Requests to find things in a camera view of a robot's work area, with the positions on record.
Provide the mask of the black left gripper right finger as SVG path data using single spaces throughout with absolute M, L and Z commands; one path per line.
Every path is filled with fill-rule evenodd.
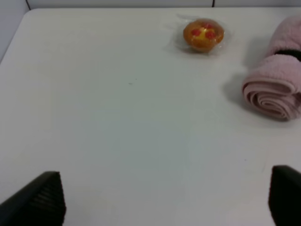
M 273 166 L 268 205 L 275 225 L 299 226 L 301 173 L 286 165 Z

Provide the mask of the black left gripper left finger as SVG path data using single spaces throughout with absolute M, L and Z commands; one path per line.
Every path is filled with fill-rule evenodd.
M 0 224 L 62 226 L 66 210 L 60 173 L 46 171 L 0 205 Z

